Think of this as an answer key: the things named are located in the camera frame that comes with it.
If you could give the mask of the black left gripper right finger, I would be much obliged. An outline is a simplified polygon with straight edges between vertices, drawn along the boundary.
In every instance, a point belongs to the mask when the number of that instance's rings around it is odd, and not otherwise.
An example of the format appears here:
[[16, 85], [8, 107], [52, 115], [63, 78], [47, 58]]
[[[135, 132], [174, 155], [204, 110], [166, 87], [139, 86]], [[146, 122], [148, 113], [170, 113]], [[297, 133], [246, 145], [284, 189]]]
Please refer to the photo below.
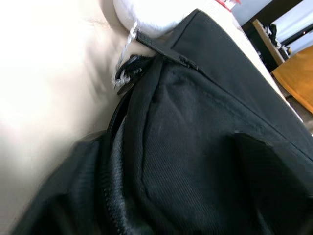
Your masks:
[[313, 233], [313, 162], [287, 141], [236, 133], [253, 204], [271, 235]]

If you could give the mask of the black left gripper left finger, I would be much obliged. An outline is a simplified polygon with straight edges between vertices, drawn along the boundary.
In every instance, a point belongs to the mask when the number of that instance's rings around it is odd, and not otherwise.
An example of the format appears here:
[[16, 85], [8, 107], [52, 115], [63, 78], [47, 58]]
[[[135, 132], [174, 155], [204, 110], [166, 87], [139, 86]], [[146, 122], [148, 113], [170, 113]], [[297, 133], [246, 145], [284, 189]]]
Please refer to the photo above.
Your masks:
[[92, 235], [95, 224], [95, 178], [103, 140], [89, 135], [39, 188], [12, 229], [12, 235]]

